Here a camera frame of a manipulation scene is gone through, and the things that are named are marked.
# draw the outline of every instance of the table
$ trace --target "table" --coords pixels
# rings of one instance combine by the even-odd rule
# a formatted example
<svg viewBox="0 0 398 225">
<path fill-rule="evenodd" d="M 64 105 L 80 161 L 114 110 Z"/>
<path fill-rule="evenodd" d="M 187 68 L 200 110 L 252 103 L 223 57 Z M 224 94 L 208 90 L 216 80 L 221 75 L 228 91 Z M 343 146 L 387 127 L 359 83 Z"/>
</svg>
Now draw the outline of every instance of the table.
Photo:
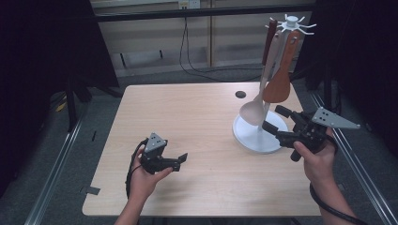
<svg viewBox="0 0 398 225">
<path fill-rule="evenodd" d="M 232 130 L 240 107 L 258 94 L 258 82 L 184 83 L 129 86 L 115 116 L 91 187 L 88 216 L 117 216 L 126 201 L 130 155 L 156 132 L 167 139 L 163 156 L 188 153 L 180 172 L 160 181 L 142 216 L 292 217 L 319 216 L 309 193 L 302 160 L 292 149 L 261 155 L 243 147 Z M 245 98 L 236 97 L 244 91 Z M 292 86 L 283 105 L 301 112 Z M 291 129 L 294 123 L 283 119 Z"/>
</svg>

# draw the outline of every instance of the metal rail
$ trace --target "metal rail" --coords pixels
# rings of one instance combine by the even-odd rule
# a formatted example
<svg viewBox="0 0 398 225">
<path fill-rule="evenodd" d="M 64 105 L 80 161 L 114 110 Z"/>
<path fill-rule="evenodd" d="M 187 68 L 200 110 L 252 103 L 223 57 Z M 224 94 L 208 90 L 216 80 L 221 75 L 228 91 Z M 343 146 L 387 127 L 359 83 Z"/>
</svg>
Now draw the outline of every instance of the metal rail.
<svg viewBox="0 0 398 225">
<path fill-rule="evenodd" d="M 318 94 L 312 93 L 311 97 L 313 98 L 313 101 L 317 107 L 324 105 L 322 98 Z M 339 148 L 342 150 L 345 159 L 347 160 L 354 174 L 357 176 L 363 190 L 368 195 L 369 200 L 372 202 L 375 210 L 380 215 L 380 218 L 383 220 L 384 224 L 398 224 L 397 217 L 392 213 L 389 203 L 381 194 L 375 183 L 372 181 L 365 168 L 363 168 L 360 160 L 357 158 L 357 155 L 348 143 L 343 132 L 340 129 L 334 128 L 333 135 L 334 139 L 339 145 Z"/>
<path fill-rule="evenodd" d="M 243 14 L 261 14 L 276 12 L 297 12 L 297 11 L 314 11 L 328 10 L 330 8 L 340 7 L 340 1 L 326 4 L 298 4 L 298 5 L 279 5 L 265 7 L 213 7 L 198 8 L 187 10 L 164 10 L 164 11 L 148 11 L 133 13 L 106 13 L 97 14 L 86 17 L 69 17 L 56 19 L 62 22 L 120 22 L 120 21 L 138 21 L 153 19 L 170 19 L 170 18 L 187 18 L 187 17 L 205 17 L 205 16 L 226 16 L 226 15 L 243 15 Z"/>
<path fill-rule="evenodd" d="M 59 152 L 58 158 L 53 165 L 53 168 L 47 178 L 47 181 L 40 192 L 40 195 L 36 199 L 35 205 L 31 209 L 29 216 L 26 219 L 25 225 L 38 225 L 43 219 L 44 213 L 47 209 L 47 206 L 53 196 L 56 183 L 61 175 L 61 172 L 64 168 L 64 165 L 67 161 L 70 149 L 72 148 L 76 137 L 79 133 L 80 127 L 82 125 L 82 120 L 85 118 L 87 108 L 89 103 L 85 103 L 83 105 L 83 110 L 79 120 L 74 127 L 74 129 L 68 133 L 67 138 Z"/>
</svg>

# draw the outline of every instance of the forearm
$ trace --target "forearm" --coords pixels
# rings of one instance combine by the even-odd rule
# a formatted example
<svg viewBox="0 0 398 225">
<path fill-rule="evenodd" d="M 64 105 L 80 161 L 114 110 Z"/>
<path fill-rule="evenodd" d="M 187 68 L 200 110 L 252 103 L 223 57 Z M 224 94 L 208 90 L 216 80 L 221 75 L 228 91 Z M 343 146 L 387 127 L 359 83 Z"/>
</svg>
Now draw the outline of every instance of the forearm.
<svg viewBox="0 0 398 225">
<path fill-rule="evenodd" d="M 334 208 L 335 210 L 338 210 L 346 215 L 349 215 L 353 218 L 355 218 L 354 212 L 351 210 L 350 206 L 346 202 L 342 192 L 340 189 L 337 187 L 336 183 L 334 180 L 329 180 L 326 182 L 312 182 L 312 185 L 314 187 L 314 190 L 316 192 L 316 195 L 319 197 L 319 199 L 327 204 L 328 206 Z M 328 211 L 324 210 L 323 208 L 320 208 L 320 212 L 322 215 L 322 218 L 324 219 L 324 222 L 326 225 L 328 224 L 351 224 L 348 221 L 345 221 L 342 218 L 336 217 L 333 214 L 329 213 Z"/>
<path fill-rule="evenodd" d="M 115 225 L 136 225 L 143 211 L 145 198 L 130 197 Z"/>
</svg>

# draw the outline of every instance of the black backdrop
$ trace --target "black backdrop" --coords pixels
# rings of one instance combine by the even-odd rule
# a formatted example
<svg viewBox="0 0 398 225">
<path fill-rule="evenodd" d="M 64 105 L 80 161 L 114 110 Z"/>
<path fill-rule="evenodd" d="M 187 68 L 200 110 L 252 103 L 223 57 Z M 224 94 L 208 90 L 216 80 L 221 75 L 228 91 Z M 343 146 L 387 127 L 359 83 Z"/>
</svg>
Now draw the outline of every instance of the black backdrop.
<svg viewBox="0 0 398 225">
<path fill-rule="evenodd" d="M 50 97 L 65 91 L 68 77 L 118 86 L 98 24 L 62 20 L 92 15 L 88 0 L 0 3 L 0 196 L 34 150 Z"/>
<path fill-rule="evenodd" d="M 398 157 L 398 22 L 394 6 L 391 1 L 346 0 L 341 7 L 313 12 L 310 23 L 318 26 L 311 30 L 313 37 L 306 37 L 296 69 L 322 61 L 306 74 L 307 87 L 316 89 L 328 64 L 331 77 Z"/>
</svg>

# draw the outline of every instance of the wooden spatula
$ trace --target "wooden spatula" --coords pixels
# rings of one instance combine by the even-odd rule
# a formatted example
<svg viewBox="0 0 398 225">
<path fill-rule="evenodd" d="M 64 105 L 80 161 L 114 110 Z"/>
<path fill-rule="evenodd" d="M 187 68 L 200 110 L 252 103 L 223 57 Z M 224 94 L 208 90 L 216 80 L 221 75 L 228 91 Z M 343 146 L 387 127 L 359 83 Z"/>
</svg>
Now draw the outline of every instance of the wooden spatula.
<svg viewBox="0 0 398 225">
<path fill-rule="evenodd" d="M 263 100 L 269 103 L 280 103 L 289 97 L 289 67 L 299 44 L 299 31 L 292 31 L 287 37 L 280 67 L 263 92 Z"/>
</svg>

